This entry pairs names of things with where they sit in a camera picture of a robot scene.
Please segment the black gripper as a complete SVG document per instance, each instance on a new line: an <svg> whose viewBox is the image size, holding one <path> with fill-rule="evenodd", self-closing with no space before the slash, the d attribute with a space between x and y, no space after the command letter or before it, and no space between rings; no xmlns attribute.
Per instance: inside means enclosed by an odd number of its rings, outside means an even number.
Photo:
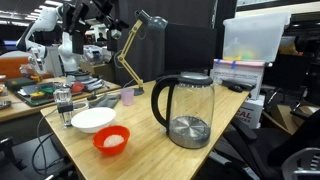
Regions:
<svg viewBox="0 0 320 180"><path fill-rule="evenodd" d="M64 3L63 31L72 36L72 52L83 53L85 32L97 24L106 26L107 50L116 52L122 30L129 27L119 16L119 0L79 0L75 5Z"/></svg>

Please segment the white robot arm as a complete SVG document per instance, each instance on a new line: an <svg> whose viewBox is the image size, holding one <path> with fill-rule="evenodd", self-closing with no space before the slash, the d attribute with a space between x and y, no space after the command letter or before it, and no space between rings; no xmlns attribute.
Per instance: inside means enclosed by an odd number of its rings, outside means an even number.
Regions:
<svg viewBox="0 0 320 180"><path fill-rule="evenodd" d="M21 51L29 51L32 48L40 53L45 53L46 48L30 40L34 32L52 31L58 20L63 22L62 30L72 37L72 52L83 53L84 34L91 26L104 24L111 33L112 40L117 40L122 35L122 30L129 25L111 15L112 9L118 4L118 0L79 0L75 5L63 3L61 6L45 7L40 16L31 22L16 43Z"/></svg>

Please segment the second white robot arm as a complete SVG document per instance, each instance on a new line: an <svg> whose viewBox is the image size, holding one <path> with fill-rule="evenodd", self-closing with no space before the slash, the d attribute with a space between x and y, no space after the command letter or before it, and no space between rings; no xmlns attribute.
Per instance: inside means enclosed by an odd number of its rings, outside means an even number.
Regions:
<svg viewBox="0 0 320 180"><path fill-rule="evenodd" d="M52 31L57 21L61 20L62 44L58 47L58 53L64 71L67 74L77 72L79 56L83 54L84 35L92 26L105 25L111 36L109 44L119 39L122 30L128 27L127 23L111 15L118 2L119 0L80 0L75 5L63 3L58 7L45 7L39 17L29 24L16 46L32 54L31 63L43 74L47 48L31 41L30 37L34 32Z"/></svg>

